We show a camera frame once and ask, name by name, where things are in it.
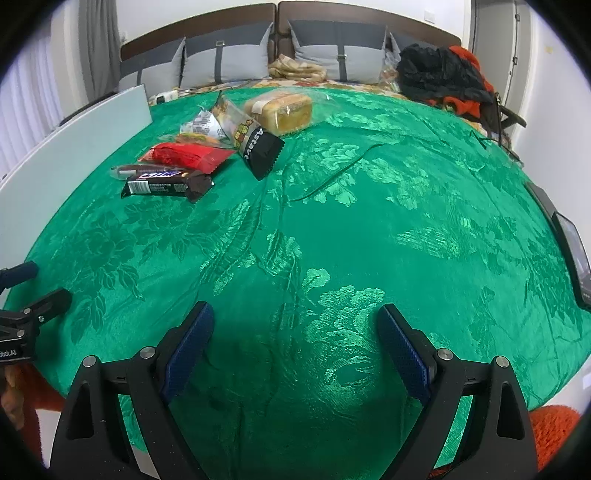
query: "curtain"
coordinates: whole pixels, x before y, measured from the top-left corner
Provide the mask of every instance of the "curtain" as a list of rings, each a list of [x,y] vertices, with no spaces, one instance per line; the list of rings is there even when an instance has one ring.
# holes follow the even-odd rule
[[[0,84],[0,180],[62,118],[46,24],[21,50]]]
[[[88,101],[119,85],[119,26],[115,0],[84,0],[79,12],[80,62]]]

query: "bread loaf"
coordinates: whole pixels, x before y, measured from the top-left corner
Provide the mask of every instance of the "bread loaf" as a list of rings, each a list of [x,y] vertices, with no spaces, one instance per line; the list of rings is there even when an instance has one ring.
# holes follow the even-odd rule
[[[310,124],[312,99],[302,93],[268,92],[246,102],[244,111],[274,135],[285,135]]]

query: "orange clothing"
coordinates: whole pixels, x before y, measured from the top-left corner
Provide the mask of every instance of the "orange clothing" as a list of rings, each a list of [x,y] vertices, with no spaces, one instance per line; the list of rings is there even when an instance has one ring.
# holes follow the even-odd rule
[[[451,46],[449,49],[461,59],[469,61],[476,70],[480,71],[480,63],[472,52],[457,45]],[[482,75],[482,80],[484,81],[486,90],[488,92],[495,93],[495,88],[486,81],[484,75]],[[429,100],[428,103],[431,106],[436,106],[438,104],[438,102],[435,100]],[[453,106],[456,115],[464,115],[468,113],[475,118],[480,118],[480,102],[475,102],[474,100],[460,100],[459,98],[455,97],[444,97],[442,103],[443,105]]]

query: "orange fabric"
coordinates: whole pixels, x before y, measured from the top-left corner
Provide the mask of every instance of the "orange fabric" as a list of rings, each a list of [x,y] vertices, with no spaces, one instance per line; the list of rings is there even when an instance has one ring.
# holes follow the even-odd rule
[[[25,445],[41,458],[41,432],[37,409],[62,411],[65,399],[41,376],[33,364],[14,365],[14,387],[22,394],[24,425],[19,430]]]
[[[457,45],[451,46],[449,49],[461,59],[469,61],[474,66],[474,68],[476,68],[476,70],[480,71],[480,63],[472,52]],[[486,90],[488,92],[495,93],[495,88],[486,81],[484,75],[482,75],[482,80],[484,81]],[[435,100],[430,100],[428,103],[431,106],[437,105]],[[451,105],[456,115],[464,115],[469,113],[473,117],[480,118],[480,102],[475,102],[474,100],[460,100],[459,98],[455,97],[444,97],[442,103],[443,105]]]
[[[530,412],[535,449],[538,453],[538,470],[542,470],[558,452],[579,422],[580,416],[572,408],[562,405],[549,405]]]

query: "wall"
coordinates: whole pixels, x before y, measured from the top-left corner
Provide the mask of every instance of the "wall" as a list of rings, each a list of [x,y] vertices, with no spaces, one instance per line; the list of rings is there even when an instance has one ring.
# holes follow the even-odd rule
[[[245,0],[117,0],[119,32],[126,41],[171,24],[183,18],[204,14],[212,10],[239,5],[263,3]],[[467,45],[470,34],[470,0],[348,0],[363,7],[386,10],[424,21],[425,10],[435,14],[435,26],[462,38]]]
[[[515,131],[514,150],[532,181],[577,225],[591,258],[591,89],[560,39],[537,14],[532,18],[531,70],[522,113],[528,125]]]

